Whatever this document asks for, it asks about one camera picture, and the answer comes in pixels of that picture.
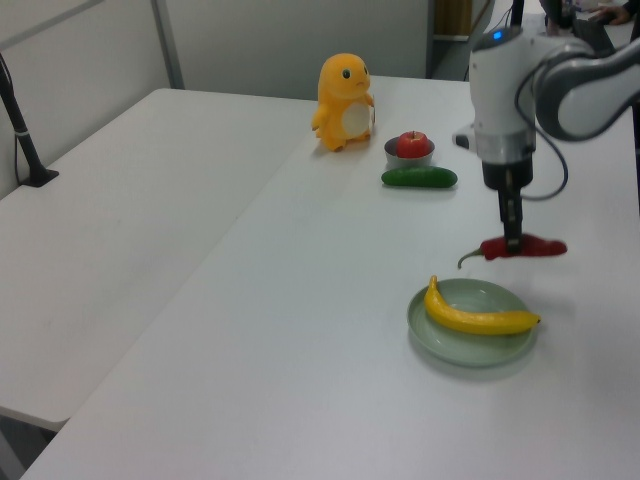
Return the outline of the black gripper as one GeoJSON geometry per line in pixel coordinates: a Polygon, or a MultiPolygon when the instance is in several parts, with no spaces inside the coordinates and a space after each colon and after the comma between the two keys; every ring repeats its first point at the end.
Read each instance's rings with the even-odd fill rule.
{"type": "Polygon", "coordinates": [[[522,250],[522,199],[519,191],[533,180],[533,162],[525,159],[509,164],[482,163],[485,185],[498,191],[500,219],[503,224],[506,251],[522,250]]]}

